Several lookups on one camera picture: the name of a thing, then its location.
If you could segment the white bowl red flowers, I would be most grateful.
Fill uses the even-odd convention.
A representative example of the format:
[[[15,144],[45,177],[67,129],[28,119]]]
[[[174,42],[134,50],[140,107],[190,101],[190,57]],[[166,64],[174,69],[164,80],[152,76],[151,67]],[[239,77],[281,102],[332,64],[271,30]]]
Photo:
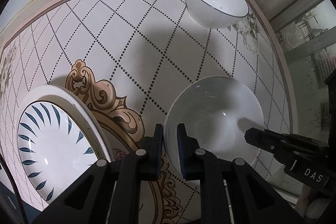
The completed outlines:
[[[165,153],[173,170],[181,173],[177,125],[218,158],[237,157],[253,165],[260,149],[245,141],[245,132],[264,128],[261,105],[249,87],[225,76],[210,76],[186,88],[172,104],[164,125]]]

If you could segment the blue leaf pattern plate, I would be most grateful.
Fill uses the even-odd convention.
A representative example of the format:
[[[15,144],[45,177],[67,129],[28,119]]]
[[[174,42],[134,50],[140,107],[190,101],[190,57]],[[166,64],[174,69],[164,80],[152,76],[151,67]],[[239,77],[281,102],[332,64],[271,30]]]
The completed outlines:
[[[98,159],[78,124],[51,102],[29,104],[18,120],[17,134],[23,169],[46,203],[55,200]]]

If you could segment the white bowl dark rim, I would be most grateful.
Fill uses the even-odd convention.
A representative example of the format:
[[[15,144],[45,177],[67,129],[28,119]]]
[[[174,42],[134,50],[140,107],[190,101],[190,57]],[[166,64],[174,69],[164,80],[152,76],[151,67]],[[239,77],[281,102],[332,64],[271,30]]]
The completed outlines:
[[[207,29],[225,28],[249,14],[246,0],[186,0],[192,19]]]

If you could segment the plain white plate underneath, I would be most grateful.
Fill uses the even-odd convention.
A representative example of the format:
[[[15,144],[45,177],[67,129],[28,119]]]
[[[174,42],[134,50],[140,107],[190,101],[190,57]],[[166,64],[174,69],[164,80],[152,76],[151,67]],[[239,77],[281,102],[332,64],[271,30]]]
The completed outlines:
[[[62,108],[81,128],[82,132],[93,146],[94,151],[97,153],[98,160],[106,159],[108,162],[111,162],[114,159],[109,151],[109,144],[107,143],[106,138],[102,135],[102,130],[100,129],[100,126],[93,114],[75,95],[67,91],[65,88],[61,88],[55,85],[42,85],[28,92],[28,94],[23,99],[18,111],[16,132],[18,127],[18,120],[22,115],[23,110],[25,110],[29,104],[35,101],[51,102]]]

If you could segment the glass sliding door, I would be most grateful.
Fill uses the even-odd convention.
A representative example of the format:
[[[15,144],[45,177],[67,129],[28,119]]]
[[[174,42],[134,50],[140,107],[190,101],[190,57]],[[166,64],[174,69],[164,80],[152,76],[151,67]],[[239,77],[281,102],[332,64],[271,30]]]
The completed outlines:
[[[327,142],[325,80],[335,70],[335,7],[331,0],[297,0],[270,22],[288,65],[295,96],[295,132]]]

